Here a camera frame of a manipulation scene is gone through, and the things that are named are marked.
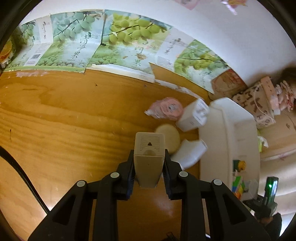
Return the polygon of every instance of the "wood grain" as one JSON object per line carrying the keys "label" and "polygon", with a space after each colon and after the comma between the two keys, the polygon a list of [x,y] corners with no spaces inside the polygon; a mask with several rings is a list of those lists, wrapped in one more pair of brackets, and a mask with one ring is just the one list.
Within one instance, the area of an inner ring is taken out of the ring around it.
{"label": "wood grain", "polygon": [[[133,149],[136,132],[154,131],[163,123],[174,125],[145,115],[151,103],[167,96],[184,106],[194,101],[192,96],[157,84],[106,72],[43,74],[20,78],[16,72],[6,72],[1,76],[0,145],[15,157],[49,209],[77,180],[96,181],[116,170]],[[195,92],[208,98],[201,88]],[[197,131],[180,134],[181,139],[198,139]],[[198,165],[189,171],[198,176]],[[0,209],[25,240],[45,216],[3,159]],[[179,236],[180,220],[181,202],[168,200],[162,180],[154,190],[135,184],[130,201],[118,202],[120,241],[161,240],[169,231]]]}

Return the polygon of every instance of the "white plastic box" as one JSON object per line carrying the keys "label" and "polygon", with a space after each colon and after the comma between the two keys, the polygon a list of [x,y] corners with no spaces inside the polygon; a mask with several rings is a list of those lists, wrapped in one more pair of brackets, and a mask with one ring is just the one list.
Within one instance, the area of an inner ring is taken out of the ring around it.
{"label": "white plastic box", "polygon": [[187,132],[203,126],[207,122],[209,107],[202,99],[197,99],[184,108],[183,115],[176,122],[176,126]]}
{"label": "white plastic box", "polygon": [[208,146],[200,161],[200,179],[220,179],[232,189],[233,160],[246,162],[243,180],[259,182],[260,155],[256,122],[244,108],[229,98],[211,102],[207,122],[199,136]]}

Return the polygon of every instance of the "beige round sponge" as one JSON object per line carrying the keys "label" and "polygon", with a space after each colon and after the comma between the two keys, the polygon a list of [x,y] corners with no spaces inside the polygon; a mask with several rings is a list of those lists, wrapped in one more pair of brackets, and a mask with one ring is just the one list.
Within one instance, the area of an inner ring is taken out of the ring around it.
{"label": "beige round sponge", "polygon": [[163,133],[165,135],[165,148],[168,150],[168,153],[172,154],[178,150],[180,135],[175,127],[170,124],[163,124],[156,128],[155,133]]}

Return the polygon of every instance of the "white wall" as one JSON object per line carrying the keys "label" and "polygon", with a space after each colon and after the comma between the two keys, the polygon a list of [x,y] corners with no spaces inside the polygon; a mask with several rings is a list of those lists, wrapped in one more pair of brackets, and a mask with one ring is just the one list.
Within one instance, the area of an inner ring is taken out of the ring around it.
{"label": "white wall", "polygon": [[276,212],[282,215],[281,234],[289,225],[296,212],[296,153],[282,159],[262,161],[260,165],[260,181],[258,193],[264,196],[266,178],[279,178],[275,202]]}
{"label": "white wall", "polygon": [[296,65],[296,48],[277,20],[256,0],[234,16],[220,0],[201,0],[188,10],[173,0],[43,0],[22,23],[59,12],[112,9],[170,24],[206,44],[251,85]]}

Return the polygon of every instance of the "pink plastic bag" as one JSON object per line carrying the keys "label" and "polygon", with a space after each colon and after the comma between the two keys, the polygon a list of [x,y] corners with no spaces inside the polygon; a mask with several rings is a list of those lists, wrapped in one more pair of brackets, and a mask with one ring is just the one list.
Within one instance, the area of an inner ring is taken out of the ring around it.
{"label": "pink plastic bag", "polygon": [[166,97],[154,102],[149,110],[146,110],[144,113],[155,119],[170,119],[177,121],[183,114],[183,107],[175,98]]}

